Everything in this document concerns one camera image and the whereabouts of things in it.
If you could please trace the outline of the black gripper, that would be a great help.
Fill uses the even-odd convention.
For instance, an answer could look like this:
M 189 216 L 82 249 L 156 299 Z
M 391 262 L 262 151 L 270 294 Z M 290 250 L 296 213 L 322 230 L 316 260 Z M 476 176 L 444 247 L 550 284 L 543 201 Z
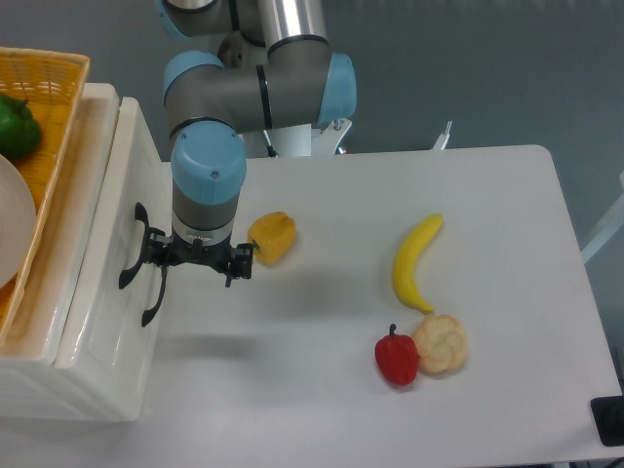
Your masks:
M 169 266 L 191 263 L 212 269 L 225 269 L 225 287 L 230 288 L 234 280 L 249 280 L 253 275 L 254 245 L 238 244 L 231 247 L 230 237 L 213 245 L 205 246 L 187 243 L 177 234 L 173 237 L 158 228 L 147 226 L 141 241 L 138 262 L 153 264 L 161 270 L 161 278 L 167 278 Z

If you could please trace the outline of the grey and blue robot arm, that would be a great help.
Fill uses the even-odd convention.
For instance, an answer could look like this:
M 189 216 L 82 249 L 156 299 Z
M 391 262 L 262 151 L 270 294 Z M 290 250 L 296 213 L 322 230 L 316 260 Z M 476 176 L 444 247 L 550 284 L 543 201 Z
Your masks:
M 183 38 L 238 32 L 260 44 L 263 63 L 229 67 L 189 51 L 166 66 L 163 103 L 172 145 L 172 229 L 147 226 L 138 264 L 205 265 L 250 278 L 256 243 L 230 236 L 247 170 L 243 135 L 351 116 L 351 59 L 332 51 L 318 1 L 161 1 L 163 25 Z

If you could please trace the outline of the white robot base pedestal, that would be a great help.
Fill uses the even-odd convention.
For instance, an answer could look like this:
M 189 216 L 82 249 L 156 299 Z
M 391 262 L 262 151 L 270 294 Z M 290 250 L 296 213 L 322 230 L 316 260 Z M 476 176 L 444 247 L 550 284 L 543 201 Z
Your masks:
M 352 128 L 347 118 L 241 134 L 249 158 L 296 158 L 343 154 L 343 140 Z

